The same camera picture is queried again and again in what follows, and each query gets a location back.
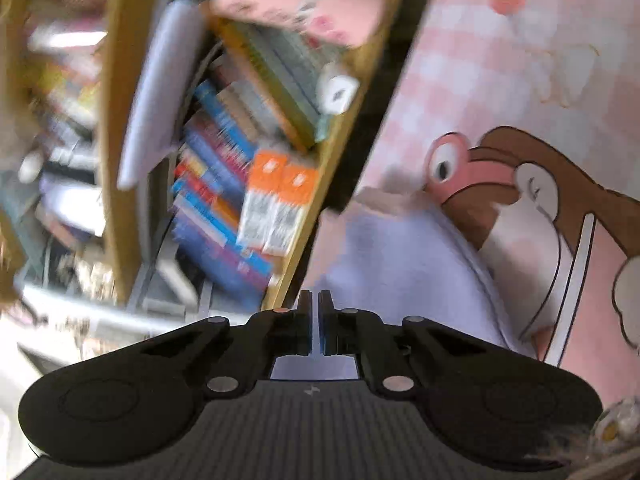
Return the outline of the purple and pink sweater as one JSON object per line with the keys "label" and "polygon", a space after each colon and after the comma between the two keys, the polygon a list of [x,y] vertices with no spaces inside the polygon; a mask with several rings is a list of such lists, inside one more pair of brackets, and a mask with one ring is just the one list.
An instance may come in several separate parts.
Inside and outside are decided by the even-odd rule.
{"label": "purple and pink sweater", "polygon": [[426,193],[363,188],[322,212],[306,289],[398,325],[410,315],[528,356],[488,267]]}

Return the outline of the upper orange white box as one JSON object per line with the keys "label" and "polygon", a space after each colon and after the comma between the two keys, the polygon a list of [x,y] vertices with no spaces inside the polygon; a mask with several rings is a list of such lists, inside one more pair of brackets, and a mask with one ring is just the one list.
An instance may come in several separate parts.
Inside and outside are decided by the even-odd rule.
{"label": "upper orange white box", "polygon": [[236,240],[241,246],[261,250],[266,244],[288,156],[260,150],[248,172]]}

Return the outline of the wooden bookshelf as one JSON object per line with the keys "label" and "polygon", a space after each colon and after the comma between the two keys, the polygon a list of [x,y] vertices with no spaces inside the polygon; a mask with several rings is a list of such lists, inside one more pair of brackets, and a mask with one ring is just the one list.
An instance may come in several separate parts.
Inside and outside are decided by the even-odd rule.
{"label": "wooden bookshelf", "polygon": [[1,288],[121,307],[187,256],[279,307],[404,0],[1,0]]}

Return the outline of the white charger adapter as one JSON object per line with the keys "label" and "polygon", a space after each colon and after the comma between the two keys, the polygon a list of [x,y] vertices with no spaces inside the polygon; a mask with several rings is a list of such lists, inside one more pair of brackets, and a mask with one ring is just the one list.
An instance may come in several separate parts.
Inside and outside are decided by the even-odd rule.
{"label": "white charger adapter", "polygon": [[323,66],[317,84],[318,107],[322,114],[341,115],[348,111],[360,81],[340,62]]}

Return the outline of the row of colourful books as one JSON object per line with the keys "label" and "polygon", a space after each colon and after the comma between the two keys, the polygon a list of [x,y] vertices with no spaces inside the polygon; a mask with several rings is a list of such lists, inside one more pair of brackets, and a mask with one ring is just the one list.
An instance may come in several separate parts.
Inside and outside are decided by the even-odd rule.
{"label": "row of colourful books", "polygon": [[[181,144],[171,185],[171,236],[179,256],[243,310],[277,307],[293,276],[318,207],[326,173],[320,153],[331,131],[317,84],[337,48],[271,27],[215,16],[215,34],[188,90]],[[314,196],[284,257],[236,240],[248,172],[256,153],[318,170]]]}

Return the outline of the white tablet device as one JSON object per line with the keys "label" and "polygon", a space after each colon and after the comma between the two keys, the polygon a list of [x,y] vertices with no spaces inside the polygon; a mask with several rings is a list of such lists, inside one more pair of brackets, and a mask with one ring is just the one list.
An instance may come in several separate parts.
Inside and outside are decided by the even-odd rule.
{"label": "white tablet device", "polygon": [[135,188],[170,152],[205,20],[196,0],[174,0],[158,22],[132,101],[117,187]]}

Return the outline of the pink cartoon checkered tablecloth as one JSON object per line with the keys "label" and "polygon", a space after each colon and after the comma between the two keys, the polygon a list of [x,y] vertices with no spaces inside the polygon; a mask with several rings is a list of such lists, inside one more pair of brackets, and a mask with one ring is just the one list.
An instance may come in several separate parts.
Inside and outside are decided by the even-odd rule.
{"label": "pink cartoon checkered tablecloth", "polygon": [[440,207],[532,358],[638,393],[639,0],[426,0],[363,188]]}

